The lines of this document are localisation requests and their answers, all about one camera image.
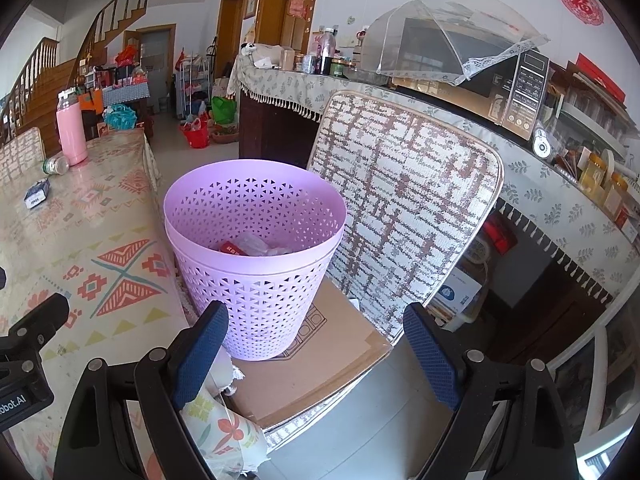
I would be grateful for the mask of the small blue tissue packet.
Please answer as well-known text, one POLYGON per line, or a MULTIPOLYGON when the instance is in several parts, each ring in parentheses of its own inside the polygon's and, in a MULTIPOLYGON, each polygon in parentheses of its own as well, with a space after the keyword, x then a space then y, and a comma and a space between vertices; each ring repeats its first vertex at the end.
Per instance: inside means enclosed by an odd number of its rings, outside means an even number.
POLYGON ((44 203, 50 192, 50 181, 42 179, 33 184, 25 193, 24 204, 27 209, 32 210, 44 203))

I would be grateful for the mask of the purple perforated waste basket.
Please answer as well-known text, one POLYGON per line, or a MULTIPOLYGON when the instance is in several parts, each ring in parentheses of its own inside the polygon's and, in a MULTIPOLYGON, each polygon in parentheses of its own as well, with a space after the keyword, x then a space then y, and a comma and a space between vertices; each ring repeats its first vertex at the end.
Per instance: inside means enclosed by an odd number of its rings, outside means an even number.
POLYGON ((213 301, 228 309, 224 348, 242 361, 286 350, 341 243, 340 193, 295 166, 231 159, 175 180, 163 211, 196 310, 213 301))

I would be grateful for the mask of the microwave oven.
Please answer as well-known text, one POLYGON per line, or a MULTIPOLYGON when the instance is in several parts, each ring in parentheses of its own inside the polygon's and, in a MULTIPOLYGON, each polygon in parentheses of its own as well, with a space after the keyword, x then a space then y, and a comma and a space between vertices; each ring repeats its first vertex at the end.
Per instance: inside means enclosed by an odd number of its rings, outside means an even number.
POLYGON ((428 94, 483 117, 528 141, 546 98, 550 60, 473 24, 406 21, 399 59, 424 65, 428 79, 395 77, 393 85, 428 94))

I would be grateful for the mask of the red book box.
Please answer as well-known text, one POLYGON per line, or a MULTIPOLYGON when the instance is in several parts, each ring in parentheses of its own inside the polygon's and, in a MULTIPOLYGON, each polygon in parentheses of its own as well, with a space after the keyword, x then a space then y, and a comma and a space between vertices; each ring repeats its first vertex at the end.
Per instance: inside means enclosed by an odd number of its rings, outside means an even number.
POLYGON ((246 252, 243 252, 241 248, 229 242, 228 240, 221 244, 219 251, 228 255, 246 256, 246 252))

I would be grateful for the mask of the patterned far chair back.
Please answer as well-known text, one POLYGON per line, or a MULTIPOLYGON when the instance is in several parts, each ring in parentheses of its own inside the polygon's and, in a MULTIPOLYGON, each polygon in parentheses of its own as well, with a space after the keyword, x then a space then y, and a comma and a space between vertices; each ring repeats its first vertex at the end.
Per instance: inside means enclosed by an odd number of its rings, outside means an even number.
POLYGON ((46 150, 38 127, 19 134, 1 149, 0 184, 11 183, 30 168, 40 166, 45 158, 46 150))

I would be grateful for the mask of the wooden staircase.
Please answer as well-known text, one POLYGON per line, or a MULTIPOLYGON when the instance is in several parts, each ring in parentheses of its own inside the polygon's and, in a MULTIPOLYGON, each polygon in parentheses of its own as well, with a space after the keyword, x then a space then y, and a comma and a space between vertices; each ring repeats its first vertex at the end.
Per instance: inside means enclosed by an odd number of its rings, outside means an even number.
POLYGON ((106 63, 106 46, 145 14, 148 0, 32 0, 1 47, 1 142, 40 130, 58 149, 58 92, 106 63))

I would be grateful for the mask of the cardboard box on chair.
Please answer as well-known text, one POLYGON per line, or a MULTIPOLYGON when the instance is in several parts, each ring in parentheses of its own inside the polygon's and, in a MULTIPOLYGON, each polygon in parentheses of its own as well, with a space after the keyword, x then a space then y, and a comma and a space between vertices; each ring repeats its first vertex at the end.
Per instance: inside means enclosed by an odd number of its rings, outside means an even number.
POLYGON ((326 278, 288 350, 268 361, 234 362, 244 378, 228 400, 270 430, 332 398, 390 350, 390 342, 326 278))

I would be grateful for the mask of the mesh food cover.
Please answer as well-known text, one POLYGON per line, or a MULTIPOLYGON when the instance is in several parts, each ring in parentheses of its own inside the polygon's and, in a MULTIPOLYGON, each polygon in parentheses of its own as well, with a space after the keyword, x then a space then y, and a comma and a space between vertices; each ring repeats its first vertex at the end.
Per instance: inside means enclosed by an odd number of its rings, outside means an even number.
POLYGON ((458 86, 548 41, 499 0, 410 0, 369 26, 360 67, 390 78, 458 86))

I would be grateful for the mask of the green cap plastic bottle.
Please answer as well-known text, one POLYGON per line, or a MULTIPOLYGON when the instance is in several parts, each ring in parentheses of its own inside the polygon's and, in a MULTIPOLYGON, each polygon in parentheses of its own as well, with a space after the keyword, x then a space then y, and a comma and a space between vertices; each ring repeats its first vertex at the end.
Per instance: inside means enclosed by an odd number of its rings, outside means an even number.
POLYGON ((64 154, 47 158, 42 163, 42 171, 47 176, 62 176, 68 170, 70 170, 70 161, 64 154))

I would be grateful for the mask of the pink thermos bottle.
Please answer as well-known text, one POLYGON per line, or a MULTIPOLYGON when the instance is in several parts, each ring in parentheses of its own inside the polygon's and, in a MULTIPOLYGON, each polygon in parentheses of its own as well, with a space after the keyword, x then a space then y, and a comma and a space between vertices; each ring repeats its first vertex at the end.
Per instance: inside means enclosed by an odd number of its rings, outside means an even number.
POLYGON ((70 166, 80 164, 87 158, 88 148, 78 95, 74 88, 62 90, 58 94, 56 124, 62 152, 68 158, 70 166))

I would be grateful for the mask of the clear plastic bag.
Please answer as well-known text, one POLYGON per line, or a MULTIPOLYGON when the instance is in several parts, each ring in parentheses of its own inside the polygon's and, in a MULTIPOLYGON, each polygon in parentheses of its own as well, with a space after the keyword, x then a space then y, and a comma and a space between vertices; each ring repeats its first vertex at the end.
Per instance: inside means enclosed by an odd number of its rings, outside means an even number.
POLYGON ((262 238, 250 232, 243 232, 233 244, 246 252, 250 257, 271 257, 292 254, 292 249, 279 245, 269 245, 262 238))

